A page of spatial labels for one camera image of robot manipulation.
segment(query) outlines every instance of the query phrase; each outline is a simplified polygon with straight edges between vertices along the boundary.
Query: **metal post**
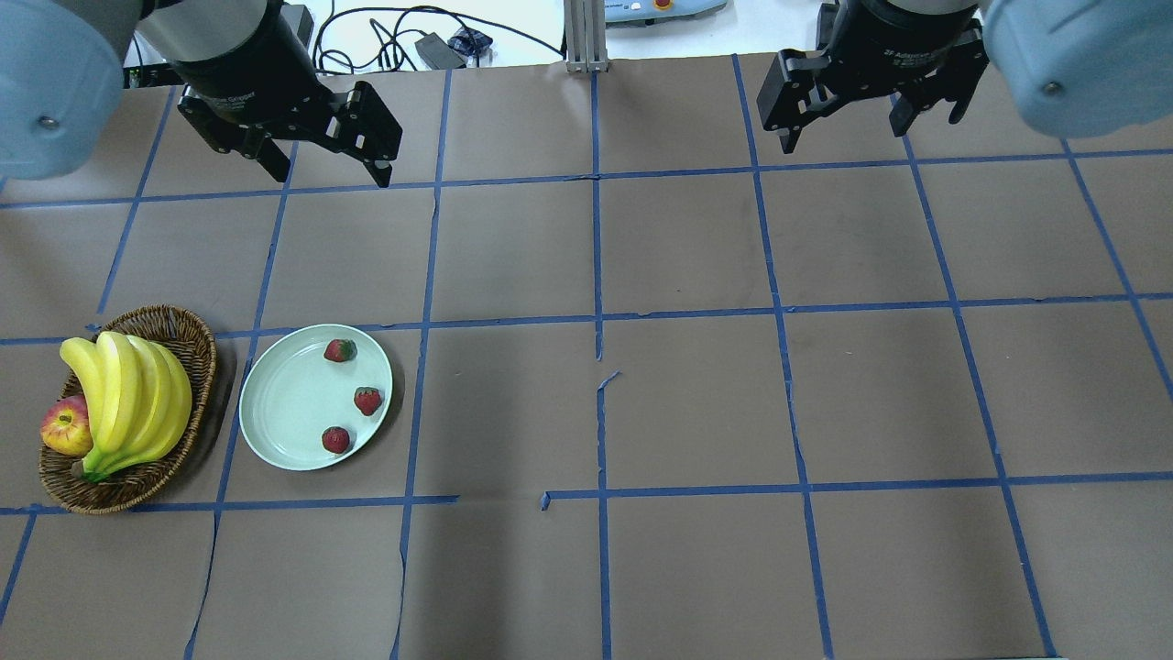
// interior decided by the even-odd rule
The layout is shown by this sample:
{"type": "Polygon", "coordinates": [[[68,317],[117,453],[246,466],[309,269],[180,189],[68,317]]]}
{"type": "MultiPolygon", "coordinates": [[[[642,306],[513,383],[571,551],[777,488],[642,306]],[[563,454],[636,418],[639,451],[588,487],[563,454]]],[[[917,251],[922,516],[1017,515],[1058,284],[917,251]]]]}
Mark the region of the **metal post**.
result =
{"type": "Polygon", "coordinates": [[[603,0],[564,0],[567,70],[606,70],[606,20],[603,0]]]}

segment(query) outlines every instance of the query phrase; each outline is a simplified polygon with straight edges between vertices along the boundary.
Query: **fruit basket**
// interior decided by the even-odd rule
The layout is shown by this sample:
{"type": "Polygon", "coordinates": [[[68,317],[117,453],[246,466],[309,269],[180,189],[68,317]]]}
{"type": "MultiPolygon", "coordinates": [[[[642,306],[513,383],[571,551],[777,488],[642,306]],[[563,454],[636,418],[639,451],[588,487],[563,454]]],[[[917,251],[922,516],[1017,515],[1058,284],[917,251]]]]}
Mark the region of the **fruit basket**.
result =
{"type": "MultiPolygon", "coordinates": [[[[158,342],[179,359],[191,381],[191,417],[178,444],[163,458],[134,465],[114,474],[109,479],[93,484],[75,477],[70,469],[77,457],[65,456],[41,447],[38,471],[41,484],[53,499],[74,513],[116,513],[150,498],[178,472],[199,437],[216,376],[216,340],[208,324],[183,307],[150,305],[123,313],[107,322],[102,329],[114,329],[158,342]]],[[[77,376],[73,373],[61,389],[61,397],[81,394],[77,376]]]]}

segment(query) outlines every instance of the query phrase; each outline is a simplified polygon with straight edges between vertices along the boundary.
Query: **round plate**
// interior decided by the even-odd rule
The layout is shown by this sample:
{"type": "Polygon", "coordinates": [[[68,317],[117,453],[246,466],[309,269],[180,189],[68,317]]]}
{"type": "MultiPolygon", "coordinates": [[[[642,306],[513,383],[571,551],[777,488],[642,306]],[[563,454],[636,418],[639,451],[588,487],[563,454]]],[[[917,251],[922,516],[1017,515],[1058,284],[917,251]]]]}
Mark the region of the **round plate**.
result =
{"type": "Polygon", "coordinates": [[[387,415],[391,362],[382,347],[350,325],[321,324],[286,335],[257,360],[240,392],[240,433],[263,461],[285,470],[317,470],[348,458],[374,435],[387,415]],[[331,340],[350,340],[358,355],[350,362],[323,358],[331,340]],[[365,417],[354,390],[375,388],[382,406],[365,417]],[[321,434],[341,427],[351,448],[331,454],[321,434]]]}

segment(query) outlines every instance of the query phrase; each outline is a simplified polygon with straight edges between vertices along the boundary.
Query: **bunch of bananas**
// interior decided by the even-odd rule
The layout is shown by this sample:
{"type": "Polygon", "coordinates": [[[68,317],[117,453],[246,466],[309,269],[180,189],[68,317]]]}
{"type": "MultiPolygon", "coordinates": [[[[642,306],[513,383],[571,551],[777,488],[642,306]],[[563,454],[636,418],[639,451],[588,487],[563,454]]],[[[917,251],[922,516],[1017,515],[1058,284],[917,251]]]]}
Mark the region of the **bunch of bananas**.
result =
{"type": "Polygon", "coordinates": [[[61,345],[89,408],[94,449],[82,458],[86,479],[167,456],[191,416],[191,383],[167,348],[133,335],[106,332],[96,342],[61,345]]]}

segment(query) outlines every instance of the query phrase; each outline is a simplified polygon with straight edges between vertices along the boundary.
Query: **blue device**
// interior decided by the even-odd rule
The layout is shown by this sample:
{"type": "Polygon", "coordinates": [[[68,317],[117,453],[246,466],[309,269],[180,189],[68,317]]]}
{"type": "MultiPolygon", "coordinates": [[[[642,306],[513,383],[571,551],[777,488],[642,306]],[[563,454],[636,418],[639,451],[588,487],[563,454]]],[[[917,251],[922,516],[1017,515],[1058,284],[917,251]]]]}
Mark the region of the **blue device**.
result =
{"type": "Polygon", "coordinates": [[[608,23],[651,25],[665,19],[716,12],[727,4],[728,0],[606,0],[603,16],[608,23]]]}

